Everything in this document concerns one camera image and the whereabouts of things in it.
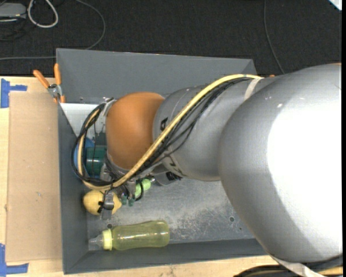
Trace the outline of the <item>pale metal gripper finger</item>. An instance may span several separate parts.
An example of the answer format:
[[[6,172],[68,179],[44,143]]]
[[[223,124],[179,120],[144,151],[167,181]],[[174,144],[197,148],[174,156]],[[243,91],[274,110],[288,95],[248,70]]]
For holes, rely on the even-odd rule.
[[[114,193],[111,190],[108,190],[104,193],[101,204],[101,218],[104,220],[110,219],[112,217],[114,207]]]

